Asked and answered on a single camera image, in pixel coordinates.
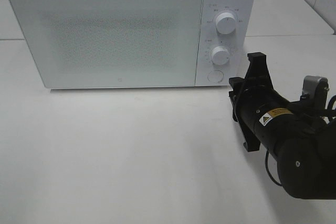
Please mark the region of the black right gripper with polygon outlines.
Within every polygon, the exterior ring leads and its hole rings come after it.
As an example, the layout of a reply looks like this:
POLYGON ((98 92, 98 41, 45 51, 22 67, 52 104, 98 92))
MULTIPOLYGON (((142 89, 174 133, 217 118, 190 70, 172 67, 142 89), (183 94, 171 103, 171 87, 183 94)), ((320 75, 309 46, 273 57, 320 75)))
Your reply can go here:
POLYGON ((285 139, 286 126, 294 121, 294 114, 284 108, 283 99, 273 90, 266 55, 248 53, 250 62, 244 78, 229 78, 232 91, 233 120, 239 124, 247 152, 275 148, 285 139))

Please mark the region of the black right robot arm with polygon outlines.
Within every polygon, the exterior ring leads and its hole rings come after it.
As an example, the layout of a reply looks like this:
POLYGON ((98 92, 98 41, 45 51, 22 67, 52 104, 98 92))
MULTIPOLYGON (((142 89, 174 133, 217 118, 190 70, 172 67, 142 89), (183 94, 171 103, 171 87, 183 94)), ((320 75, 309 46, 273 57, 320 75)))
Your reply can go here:
POLYGON ((277 163, 273 182, 290 196, 335 199, 335 98, 325 77, 306 76, 298 101, 273 87, 266 55, 249 53, 244 78, 229 79, 233 119, 248 152, 266 149, 277 163))

